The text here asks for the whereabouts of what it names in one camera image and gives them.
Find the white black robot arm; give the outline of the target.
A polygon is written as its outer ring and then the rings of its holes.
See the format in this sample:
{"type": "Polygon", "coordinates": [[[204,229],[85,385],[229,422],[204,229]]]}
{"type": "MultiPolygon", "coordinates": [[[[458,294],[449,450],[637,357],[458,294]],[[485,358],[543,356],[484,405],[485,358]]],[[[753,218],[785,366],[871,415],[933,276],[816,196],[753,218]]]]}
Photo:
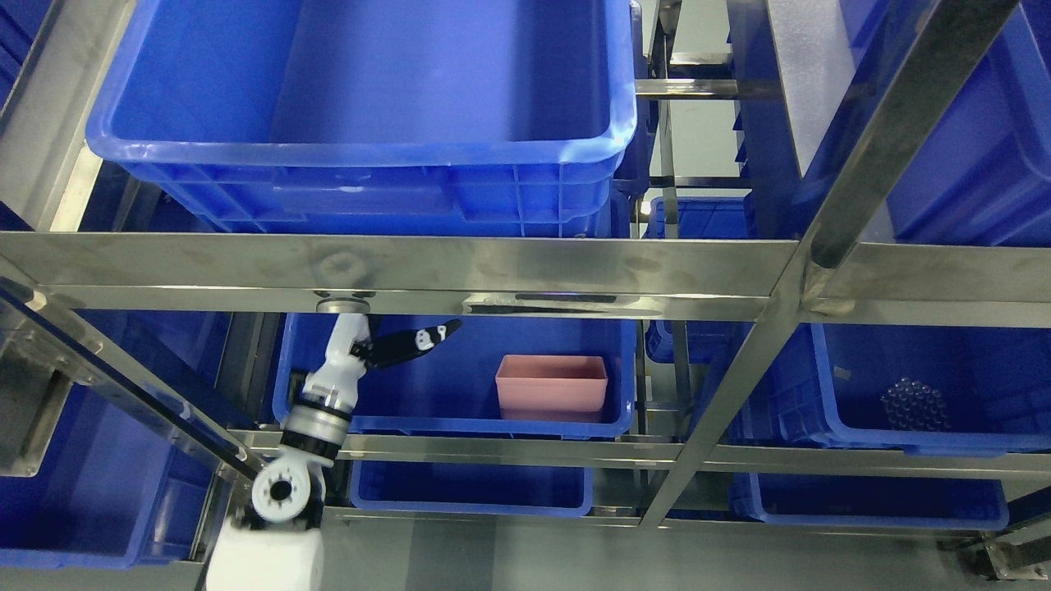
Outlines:
{"type": "Polygon", "coordinates": [[[320,590],[327,485],[367,373],[360,360],[326,360],[308,373],[279,453],[251,480],[215,539],[205,590],[320,590]]]}

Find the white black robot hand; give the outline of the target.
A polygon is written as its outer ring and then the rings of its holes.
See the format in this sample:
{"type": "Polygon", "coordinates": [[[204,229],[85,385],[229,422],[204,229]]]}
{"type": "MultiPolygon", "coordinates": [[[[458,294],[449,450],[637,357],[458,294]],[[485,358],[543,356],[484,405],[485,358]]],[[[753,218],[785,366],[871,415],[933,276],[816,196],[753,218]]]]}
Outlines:
{"type": "Polygon", "coordinates": [[[325,359],[320,368],[305,375],[294,405],[350,416],[360,398],[362,378],[427,355],[461,326],[461,319],[449,319],[439,325],[372,337],[367,315],[339,314],[325,359]]]}

